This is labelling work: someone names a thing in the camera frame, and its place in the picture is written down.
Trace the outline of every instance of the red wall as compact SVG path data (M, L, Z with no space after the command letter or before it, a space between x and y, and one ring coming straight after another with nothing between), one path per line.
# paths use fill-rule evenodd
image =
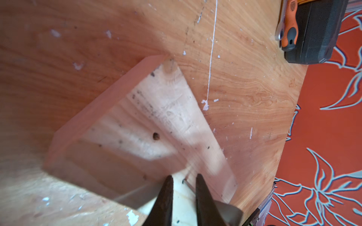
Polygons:
M362 11L348 13L332 58L311 65L265 225L362 225Z

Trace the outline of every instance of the dark stain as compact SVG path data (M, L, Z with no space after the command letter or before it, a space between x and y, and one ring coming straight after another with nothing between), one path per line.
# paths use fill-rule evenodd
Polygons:
M41 215L43 215L43 213L37 213L34 215L34 217L37 218L37 217L40 217Z
M141 91L137 90L137 93L138 93L141 97L143 97L143 98L144 98L144 96L143 96L143 94L142 94L142 92L141 92Z
M159 140L160 139L160 135L158 133L153 133L153 139L154 140Z

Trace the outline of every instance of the wood grain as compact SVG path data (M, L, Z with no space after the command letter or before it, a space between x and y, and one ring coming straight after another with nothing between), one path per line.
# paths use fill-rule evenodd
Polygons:
M173 175L173 223L197 225L197 174L213 199L224 203L237 182L180 68L164 59L146 57L62 126L44 166L144 214Z
M43 209L41 217L30 214L41 203L32 201L32 196L49 192L61 200L74 195L74 186L41 173L44 155L55 131L146 56L171 54L203 108L215 3L0 2L3 225L54 225L64 219L68 225L81 225L49 208ZM204 115L211 130L215 128L214 135L239 184L231 203L246 217L270 191L307 69L288 64L274 40L279 11L280 1L218 0L210 108ZM52 29L61 36L54 37ZM83 67L76 70L73 63ZM51 190L44 190L49 184L53 184ZM62 207L56 202L53 205ZM68 206L77 210L80 205L71 202ZM102 202L93 207L110 206L115 207Z

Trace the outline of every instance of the white paint speck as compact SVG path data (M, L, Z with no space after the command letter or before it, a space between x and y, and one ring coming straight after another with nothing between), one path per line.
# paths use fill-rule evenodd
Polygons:
M83 68L83 64L77 64L76 62L73 63L73 66L77 71Z
M139 216L132 213L132 210L127 214L127 216L131 226L137 223Z
M199 22L200 22L200 20L201 20L201 16L202 16L202 12L201 12L201 14L200 14L200 16L199 16L199 19L197 20L197 23L199 23Z
M148 4L149 7L151 7L152 9L154 9L155 11L157 11L157 9L155 7L153 7L150 3Z
M61 36L61 34L54 29L51 29L50 33L56 38L59 38Z
M110 39L112 38L112 33L111 33L110 30L106 31L106 35L107 35L108 38L110 38Z
M208 105L208 103L207 103L207 100L202 100L201 103L204 103L204 104L205 104L202 110L203 110L203 111L207 111L207 110L209 109L209 105Z

